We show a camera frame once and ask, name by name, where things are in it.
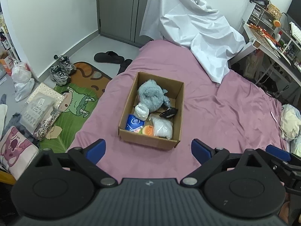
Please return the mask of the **clear plastic bag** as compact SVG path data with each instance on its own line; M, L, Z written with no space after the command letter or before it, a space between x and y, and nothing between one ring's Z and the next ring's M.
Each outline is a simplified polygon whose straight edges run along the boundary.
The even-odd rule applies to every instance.
M154 136L170 140L173 137L173 123L159 115L151 114L149 120L154 128Z

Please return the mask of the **blue tissue pack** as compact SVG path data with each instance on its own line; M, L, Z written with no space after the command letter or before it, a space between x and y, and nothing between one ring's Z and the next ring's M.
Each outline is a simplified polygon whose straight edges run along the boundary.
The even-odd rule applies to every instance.
M125 130L129 132L139 133L143 129L144 124L145 124L144 120L140 120L137 117L135 117L133 114L129 114L125 126Z

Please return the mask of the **black white fabric pouch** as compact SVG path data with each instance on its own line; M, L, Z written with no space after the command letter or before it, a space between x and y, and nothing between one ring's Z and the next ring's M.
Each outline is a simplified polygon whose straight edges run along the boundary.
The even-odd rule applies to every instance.
M173 116L175 116L177 114L177 112L178 112L177 108L170 107L167 110L165 110L164 112L162 112L159 116L161 118L170 119Z

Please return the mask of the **hamburger plush toy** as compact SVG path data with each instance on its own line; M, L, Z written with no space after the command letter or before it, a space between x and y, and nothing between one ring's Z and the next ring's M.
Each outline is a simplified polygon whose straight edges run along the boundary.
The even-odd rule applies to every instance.
M154 136L154 127L152 125L145 125L140 131L139 134L146 136Z

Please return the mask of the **grey blue knitted cloth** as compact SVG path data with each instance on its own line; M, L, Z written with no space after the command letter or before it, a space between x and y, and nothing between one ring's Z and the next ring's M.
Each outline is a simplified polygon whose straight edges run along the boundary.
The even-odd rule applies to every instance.
M171 107L171 103L170 103L170 99L167 96L163 97L163 104L166 108L170 108Z

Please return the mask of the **white cloth bundle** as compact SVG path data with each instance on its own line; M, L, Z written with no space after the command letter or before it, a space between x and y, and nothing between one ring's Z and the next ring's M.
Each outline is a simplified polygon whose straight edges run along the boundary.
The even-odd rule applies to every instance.
M147 120L149 113L149 108L143 103L139 103L134 109L134 116L142 121Z

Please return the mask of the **pink bed sheet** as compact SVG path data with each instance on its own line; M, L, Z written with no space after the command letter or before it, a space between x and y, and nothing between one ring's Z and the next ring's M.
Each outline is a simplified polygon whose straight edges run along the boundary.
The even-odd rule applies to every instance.
M122 141L117 132L123 108L136 73L184 83L181 141L170 151ZM147 43L124 73L107 85L72 147L86 147L98 139L106 141L106 153L98 167L116 180L123 178L182 179L199 167L191 153L195 138L210 147L232 153L247 148L274 145L286 149L277 120L281 103L261 88L230 71L216 85L190 50L164 40Z

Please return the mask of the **cartoon floor mat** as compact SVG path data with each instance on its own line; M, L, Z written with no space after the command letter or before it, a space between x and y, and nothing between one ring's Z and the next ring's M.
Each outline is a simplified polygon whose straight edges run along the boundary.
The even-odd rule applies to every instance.
M50 148L55 153L65 152L112 80L87 62L77 62L75 66L77 71L71 75L70 83L55 87L65 100L60 105L61 114L51 132L40 141L40 149Z

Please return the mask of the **pink cartoon pillow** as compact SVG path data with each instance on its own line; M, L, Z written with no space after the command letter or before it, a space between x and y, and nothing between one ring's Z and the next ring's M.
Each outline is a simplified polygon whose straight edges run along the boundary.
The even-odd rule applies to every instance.
M1 140L1 169L18 180L38 153L39 148L11 126Z

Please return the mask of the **blue fluffy plush toy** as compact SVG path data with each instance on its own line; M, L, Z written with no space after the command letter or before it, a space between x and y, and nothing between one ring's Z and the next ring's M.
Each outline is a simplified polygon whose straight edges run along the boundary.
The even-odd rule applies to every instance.
M138 89L139 102L145 104L150 113L162 107L163 97L167 94L166 89L162 89L155 80L144 82Z

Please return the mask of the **white plastic bag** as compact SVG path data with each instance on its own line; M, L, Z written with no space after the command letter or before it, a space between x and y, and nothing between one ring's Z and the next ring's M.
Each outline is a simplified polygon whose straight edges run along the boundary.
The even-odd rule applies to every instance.
M22 101L30 95L35 85L35 79L27 64L14 61L11 78L14 84L15 101Z

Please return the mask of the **black monitor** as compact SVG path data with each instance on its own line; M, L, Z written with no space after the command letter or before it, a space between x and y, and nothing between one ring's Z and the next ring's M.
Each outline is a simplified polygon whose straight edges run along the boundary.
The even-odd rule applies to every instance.
M299 29L301 27L301 0L292 0L287 11L288 22L293 22Z

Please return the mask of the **white drawer organizer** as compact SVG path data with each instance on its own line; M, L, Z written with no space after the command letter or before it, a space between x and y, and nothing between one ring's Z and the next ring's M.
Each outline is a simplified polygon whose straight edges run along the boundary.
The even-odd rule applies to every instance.
M274 17L256 3L248 3L242 19L247 24L261 27L270 35L276 29L276 26L273 24Z

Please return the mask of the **white crumpled sheet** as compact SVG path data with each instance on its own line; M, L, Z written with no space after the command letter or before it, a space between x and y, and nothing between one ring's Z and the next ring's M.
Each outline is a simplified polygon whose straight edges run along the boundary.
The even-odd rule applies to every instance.
M147 0L140 35L190 49L218 84L230 71L228 61L245 46L244 37L205 0Z

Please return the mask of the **grey sneaker near wall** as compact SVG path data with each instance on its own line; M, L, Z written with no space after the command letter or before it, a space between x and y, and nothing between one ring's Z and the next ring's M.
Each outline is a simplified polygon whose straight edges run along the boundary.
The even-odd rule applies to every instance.
M68 75L72 75L76 72L77 68L74 64L72 64L69 58L65 55L60 55L58 58L59 66L61 69L67 73Z

